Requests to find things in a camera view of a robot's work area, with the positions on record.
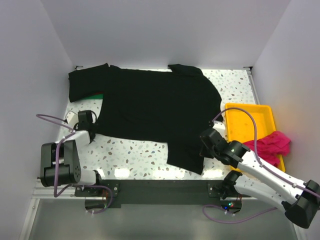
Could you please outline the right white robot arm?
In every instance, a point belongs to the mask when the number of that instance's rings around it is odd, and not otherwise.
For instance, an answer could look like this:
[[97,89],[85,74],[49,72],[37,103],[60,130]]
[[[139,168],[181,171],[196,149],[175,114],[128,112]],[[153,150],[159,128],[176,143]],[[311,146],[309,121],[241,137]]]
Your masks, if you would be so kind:
[[222,164],[237,169],[230,171],[216,188],[222,199],[236,194],[250,196],[284,213],[293,224],[308,229],[320,210],[320,185],[303,181],[279,170],[256,156],[249,147],[209,128],[200,134],[202,152]]

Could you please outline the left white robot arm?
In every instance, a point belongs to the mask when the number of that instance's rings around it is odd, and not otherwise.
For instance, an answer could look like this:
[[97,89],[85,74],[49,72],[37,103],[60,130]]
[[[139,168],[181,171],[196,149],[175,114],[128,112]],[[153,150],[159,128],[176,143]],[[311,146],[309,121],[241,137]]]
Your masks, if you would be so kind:
[[94,141],[96,121],[92,110],[77,113],[69,111],[65,119],[38,114],[39,119],[67,129],[67,133],[56,142],[45,143],[40,152],[40,181],[44,187],[61,185],[86,185],[86,191],[99,196],[104,190],[101,175],[97,170],[82,170],[80,150]]

